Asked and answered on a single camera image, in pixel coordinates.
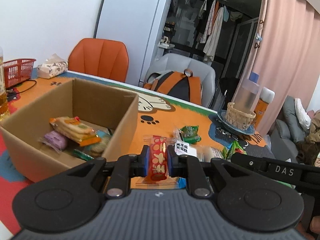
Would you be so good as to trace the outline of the right hand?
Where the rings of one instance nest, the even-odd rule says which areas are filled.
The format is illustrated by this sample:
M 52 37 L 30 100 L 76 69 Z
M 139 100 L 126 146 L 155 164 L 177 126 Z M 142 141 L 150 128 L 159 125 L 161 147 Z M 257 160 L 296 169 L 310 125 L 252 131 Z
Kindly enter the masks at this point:
M 296 230 L 305 238 L 305 239 L 308 239 L 308 240 L 315 240 L 315 238 L 306 232 L 305 228 L 303 227 L 302 223 L 299 222 L 296 226 Z M 319 235 L 320 233 L 320 219 L 319 219 L 319 216 L 315 216 L 313 217 L 313 219 L 311 220 L 310 222 L 310 230 Z

